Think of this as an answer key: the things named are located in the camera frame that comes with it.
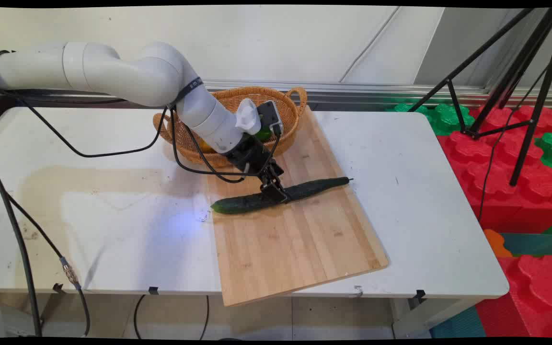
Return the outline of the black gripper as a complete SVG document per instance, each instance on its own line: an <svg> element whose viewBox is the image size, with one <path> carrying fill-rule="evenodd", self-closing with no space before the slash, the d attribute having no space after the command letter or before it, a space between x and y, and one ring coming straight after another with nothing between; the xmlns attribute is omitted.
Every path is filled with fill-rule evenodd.
<svg viewBox="0 0 552 345"><path fill-rule="evenodd" d="M276 160L270 155L270 150L256 138L241 138L240 142L227 152L227 160L245 174L259 177L262 185L260 191L263 196L277 204L288 203L290 195L280 180L284 170L276 165ZM265 168L270 174L264 174Z"/></svg>

